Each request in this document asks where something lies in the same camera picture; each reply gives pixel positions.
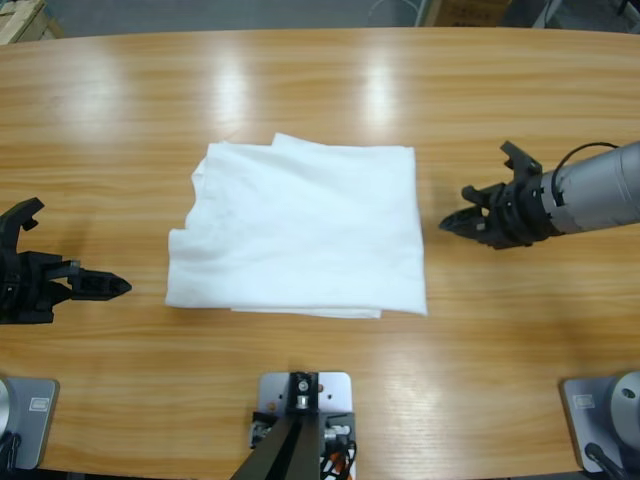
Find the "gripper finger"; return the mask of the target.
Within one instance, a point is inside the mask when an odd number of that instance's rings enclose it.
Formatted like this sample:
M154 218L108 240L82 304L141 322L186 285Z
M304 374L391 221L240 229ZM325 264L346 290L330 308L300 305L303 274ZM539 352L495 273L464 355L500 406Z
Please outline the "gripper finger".
M440 229L476 229L485 222L481 208L465 208L446 216L439 224Z
M73 290L131 290L132 285L124 278L111 273L81 268L71 277Z
M461 238L473 240L476 242L486 241L486 232L478 230L476 225L440 225L440 229Z
M108 285L106 288L73 288L71 299L75 301L109 301L132 290L129 284Z

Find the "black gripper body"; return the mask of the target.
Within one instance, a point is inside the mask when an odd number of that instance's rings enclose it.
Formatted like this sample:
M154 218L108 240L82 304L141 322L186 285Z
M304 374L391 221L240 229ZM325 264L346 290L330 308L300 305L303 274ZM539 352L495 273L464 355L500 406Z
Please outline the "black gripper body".
M500 250L528 247L556 235L542 201L542 178L514 178L508 184L482 189L469 185L462 189L462 197L474 204L472 208L481 208L485 216L485 222L477 229L486 232L486 241L479 243Z
M53 322L53 307L71 298L73 288L56 279L71 280L80 262L62 256L27 251L1 254L1 324Z

